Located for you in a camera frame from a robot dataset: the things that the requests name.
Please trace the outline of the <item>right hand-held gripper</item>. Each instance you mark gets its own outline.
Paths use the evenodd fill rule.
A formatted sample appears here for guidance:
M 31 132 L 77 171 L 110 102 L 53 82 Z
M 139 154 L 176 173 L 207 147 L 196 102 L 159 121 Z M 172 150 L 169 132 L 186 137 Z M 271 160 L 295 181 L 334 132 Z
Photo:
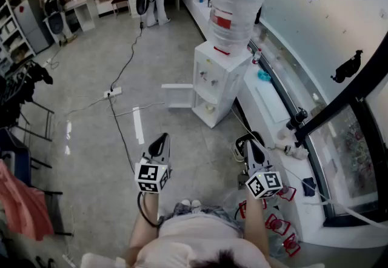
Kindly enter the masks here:
M 259 142 L 248 139 L 244 144 L 247 169 L 238 174 L 239 189 L 247 189 L 255 199 L 270 198 L 283 188 L 280 173 L 274 171 L 270 153 Z

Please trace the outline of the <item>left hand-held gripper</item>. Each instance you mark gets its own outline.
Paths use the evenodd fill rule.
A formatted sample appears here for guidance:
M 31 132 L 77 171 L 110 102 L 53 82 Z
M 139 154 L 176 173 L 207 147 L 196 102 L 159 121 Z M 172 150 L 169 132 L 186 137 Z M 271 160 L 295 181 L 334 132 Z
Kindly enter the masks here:
M 160 193 L 170 179 L 170 137 L 164 132 L 135 164 L 135 182 L 141 192 Z

